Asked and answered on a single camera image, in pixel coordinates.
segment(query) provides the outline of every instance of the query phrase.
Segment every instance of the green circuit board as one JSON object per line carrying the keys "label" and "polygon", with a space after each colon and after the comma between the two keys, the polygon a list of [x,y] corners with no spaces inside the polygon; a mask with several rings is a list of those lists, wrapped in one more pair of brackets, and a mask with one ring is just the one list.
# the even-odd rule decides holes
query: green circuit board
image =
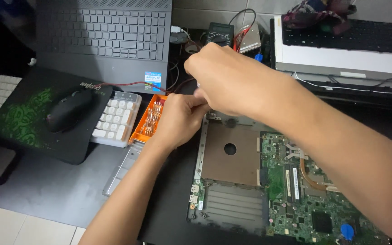
{"label": "green circuit board", "polygon": [[[289,139],[274,133],[260,133],[260,182],[269,199],[267,235],[288,235],[298,241],[319,245],[386,244],[390,239],[340,192],[313,189],[302,178],[300,158],[286,159],[290,153]],[[331,183],[325,173],[309,157],[306,172],[316,182]],[[341,234],[341,225],[354,229],[352,241]]]}

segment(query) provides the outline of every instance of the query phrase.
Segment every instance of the gray laptop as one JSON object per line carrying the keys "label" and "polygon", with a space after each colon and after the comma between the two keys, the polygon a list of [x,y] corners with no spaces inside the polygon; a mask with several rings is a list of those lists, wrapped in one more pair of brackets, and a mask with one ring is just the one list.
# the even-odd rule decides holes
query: gray laptop
{"label": "gray laptop", "polygon": [[[37,65],[166,89],[172,0],[37,0]],[[146,84],[125,91],[164,94]]]}

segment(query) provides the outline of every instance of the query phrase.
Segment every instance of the black laptop keyboard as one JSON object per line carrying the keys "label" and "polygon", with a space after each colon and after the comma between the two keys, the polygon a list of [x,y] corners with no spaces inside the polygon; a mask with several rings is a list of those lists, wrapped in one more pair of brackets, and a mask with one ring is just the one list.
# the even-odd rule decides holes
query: black laptop keyboard
{"label": "black laptop keyboard", "polygon": [[307,29],[290,29],[283,25],[283,43],[293,46],[392,53],[392,23],[349,21],[351,28],[340,36],[324,32],[317,25]]}
{"label": "black laptop keyboard", "polygon": [[47,21],[45,50],[105,57],[163,59],[166,13],[60,10]]}

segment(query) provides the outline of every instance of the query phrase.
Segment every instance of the multimeter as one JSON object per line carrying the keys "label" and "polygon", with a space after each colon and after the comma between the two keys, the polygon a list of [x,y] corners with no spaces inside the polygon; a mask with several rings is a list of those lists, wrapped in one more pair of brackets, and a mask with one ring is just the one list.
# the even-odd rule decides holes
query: multimeter
{"label": "multimeter", "polygon": [[232,47],[234,44],[234,26],[221,24],[221,23],[210,23],[206,43],[214,42],[220,46]]}

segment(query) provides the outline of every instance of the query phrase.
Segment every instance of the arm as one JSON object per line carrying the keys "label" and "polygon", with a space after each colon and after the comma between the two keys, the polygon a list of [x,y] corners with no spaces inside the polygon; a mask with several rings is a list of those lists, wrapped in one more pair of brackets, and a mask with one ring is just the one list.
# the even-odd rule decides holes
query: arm
{"label": "arm", "polygon": [[294,79],[208,44],[185,63],[196,97],[270,125],[302,147],[338,189],[392,237],[392,141],[324,103]]}
{"label": "arm", "polygon": [[154,136],[87,227],[79,245],[135,243],[161,166],[173,149],[199,130],[208,110],[204,99],[169,95]]}

